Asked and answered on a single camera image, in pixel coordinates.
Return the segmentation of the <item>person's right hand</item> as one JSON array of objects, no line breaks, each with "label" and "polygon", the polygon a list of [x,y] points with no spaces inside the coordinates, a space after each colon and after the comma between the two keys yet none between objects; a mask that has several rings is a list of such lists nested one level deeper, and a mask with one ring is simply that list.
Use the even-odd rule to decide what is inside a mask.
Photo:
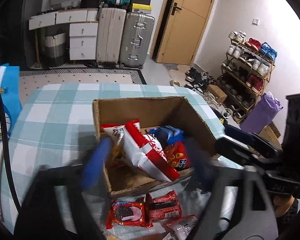
[{"label": "person's right hand", "polygon": [[274,197],[273,203],[274,203],[274,211],[275,211],[275,217],[279,218],[283,215],[285,215],[290,207],[293,205],[295,198],[293,196],[288,197],[280,197],[276,196]]}]

